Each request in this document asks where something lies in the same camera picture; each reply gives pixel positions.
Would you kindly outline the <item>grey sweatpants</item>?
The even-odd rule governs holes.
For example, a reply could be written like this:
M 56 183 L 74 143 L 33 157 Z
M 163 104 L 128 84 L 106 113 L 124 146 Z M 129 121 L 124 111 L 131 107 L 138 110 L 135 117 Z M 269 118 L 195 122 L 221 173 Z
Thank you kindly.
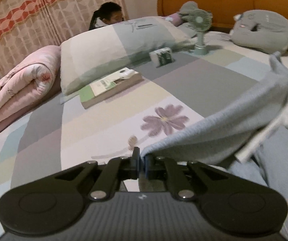
M 276 190 L 288 203 L 288 68 L 279 52 L 269 63 L 270 72 L 233 103 L 144 148 L 141 156 L 223 166 Z M 288 215 L 281 235 L 288 240 Z

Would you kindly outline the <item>patchwork bed sheet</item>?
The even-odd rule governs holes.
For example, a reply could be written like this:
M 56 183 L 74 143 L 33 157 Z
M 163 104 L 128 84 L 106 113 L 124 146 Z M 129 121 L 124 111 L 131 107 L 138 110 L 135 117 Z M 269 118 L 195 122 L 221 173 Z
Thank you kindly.
M 168 137 L 166 132 L 182 136 L 180 131 L 204 125 L 200 120 L 208 121 L 273 79 L 265 78 L 272 75 L 269 55 L 236 46 L 220 32 L 208 33 L 205 40 L 209 54 L 180 52 L 173 54 L 175 62 L 159 68 L 152 62 L 137 66 L 142 82 L 88 109 L 79 96 L 66 100 L 58 94 L 5 128 L 0 132 L 0 197 L 87 160 L 105 164 L 129 156 L 133 147 L 143 151 Z M 204 138 L 194 132 L 184 152 L 172 147 L 170 155 L 220 166 L 252 136 L 232 128 L 237 125 L 215 128 Z M 261 176 L 288 202 L 288 130 L 281 126 L 255 156 Z M 282 234 L 288 239 L 288 217 L 285 224 Z M 3 232 L 0 224 L 0 236 Z

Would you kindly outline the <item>green paperback book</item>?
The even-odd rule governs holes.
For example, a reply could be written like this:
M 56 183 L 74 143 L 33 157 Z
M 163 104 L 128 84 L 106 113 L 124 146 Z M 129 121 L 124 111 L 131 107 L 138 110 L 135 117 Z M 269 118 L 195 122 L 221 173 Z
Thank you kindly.
M 100 78 L 79 90 L 80 102 L 84 109 L 105 101 L 143 80 L 142 75 L 137 71 L 129 79 L 122 80 L 119 77 L 120 70 Z

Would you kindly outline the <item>white earbuds case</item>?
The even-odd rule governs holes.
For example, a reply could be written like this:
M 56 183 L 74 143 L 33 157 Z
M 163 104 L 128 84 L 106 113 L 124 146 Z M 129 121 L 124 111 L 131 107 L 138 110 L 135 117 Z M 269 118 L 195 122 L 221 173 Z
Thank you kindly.
M 119 77 L 122 80 L 127 80 L 135 74 L 136 74 L 136 71 L 134 71 L 132 69 L 127 69 L 127 70 L 123 69 L 123 70 L 120 70 Z

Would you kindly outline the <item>green white tissue pack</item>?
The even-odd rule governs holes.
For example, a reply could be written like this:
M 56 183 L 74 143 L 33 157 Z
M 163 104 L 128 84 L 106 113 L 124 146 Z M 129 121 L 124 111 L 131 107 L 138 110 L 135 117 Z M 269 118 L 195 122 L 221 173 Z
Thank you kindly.
M 149 53 L 149 56 L 155 67 L 165 66 L 174 62 L 172 50 L 169 47 L 154 50 Z

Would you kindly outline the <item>patchwork pillow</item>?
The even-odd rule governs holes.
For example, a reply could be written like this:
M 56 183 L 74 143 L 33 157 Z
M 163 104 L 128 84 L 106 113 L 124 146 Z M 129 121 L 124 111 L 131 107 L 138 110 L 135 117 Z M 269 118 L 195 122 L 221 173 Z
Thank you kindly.
M 192 38 L 159 16 L 83 32 L 61 44 L 61 91 L 68 96 L 123 67 L 141 64 L 154 50 L 181 51 L 192 46 Z

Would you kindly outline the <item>folded pink quilt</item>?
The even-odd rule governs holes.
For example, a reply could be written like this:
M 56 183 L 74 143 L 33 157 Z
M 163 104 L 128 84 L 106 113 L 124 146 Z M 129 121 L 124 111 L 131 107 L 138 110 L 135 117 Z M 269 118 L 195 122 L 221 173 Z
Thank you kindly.
M 0 123 L 43 99 L 60 70 L 61 48 L 49 45 L 28 55 L 0 79 Z

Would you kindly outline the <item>green handheld fan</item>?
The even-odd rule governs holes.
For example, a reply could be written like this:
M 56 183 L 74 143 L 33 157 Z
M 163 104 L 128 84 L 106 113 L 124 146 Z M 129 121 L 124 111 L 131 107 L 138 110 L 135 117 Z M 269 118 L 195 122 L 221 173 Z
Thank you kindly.
M 194 53 L 196 55 L 206 55 L 209 49 L 204 42 L 204 35 L 212 26 L 212 13 L 202 9 L 193 10 L 188 14 L 188 23 L 197 33 Z

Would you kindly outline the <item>person behind pillow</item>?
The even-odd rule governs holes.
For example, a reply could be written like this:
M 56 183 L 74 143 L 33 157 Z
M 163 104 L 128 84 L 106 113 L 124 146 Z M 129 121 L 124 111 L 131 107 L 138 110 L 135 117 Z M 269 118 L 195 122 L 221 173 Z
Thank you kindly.
M 93 13 L 88 30 L 91 31 L 123 21 L 122 7 L 115 2 L 106 2 Z

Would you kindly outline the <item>grey plush toy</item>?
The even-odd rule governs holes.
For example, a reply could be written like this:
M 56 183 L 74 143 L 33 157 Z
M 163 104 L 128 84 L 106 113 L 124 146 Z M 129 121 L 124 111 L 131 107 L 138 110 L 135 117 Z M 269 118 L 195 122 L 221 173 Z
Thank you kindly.
M 187 17 L 192 11 L 198 9 L 198 4 L 194 1 L 188 1 L 184 3 L 180 10 L 178 11 L 178 14 L 180 15 L 181 18 Z

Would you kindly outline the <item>grey plush cushion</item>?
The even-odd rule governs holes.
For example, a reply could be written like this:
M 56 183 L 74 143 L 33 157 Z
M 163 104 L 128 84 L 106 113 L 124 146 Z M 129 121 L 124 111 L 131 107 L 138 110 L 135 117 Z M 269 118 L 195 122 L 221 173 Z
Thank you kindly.
M 249 10 L 233 18 L 229 34 L 234 44 L 266 54 L 288 50 L 288 19 L 277 12 Z

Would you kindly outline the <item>pink patterned curtain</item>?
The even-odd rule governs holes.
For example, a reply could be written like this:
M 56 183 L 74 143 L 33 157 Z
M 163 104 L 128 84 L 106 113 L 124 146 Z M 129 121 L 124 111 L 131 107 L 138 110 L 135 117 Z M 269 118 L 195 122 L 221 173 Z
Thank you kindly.
M 60 45 L 88 31 L 105 2 L 123 0 L 0 0 L 0 76 L 47 45 Z

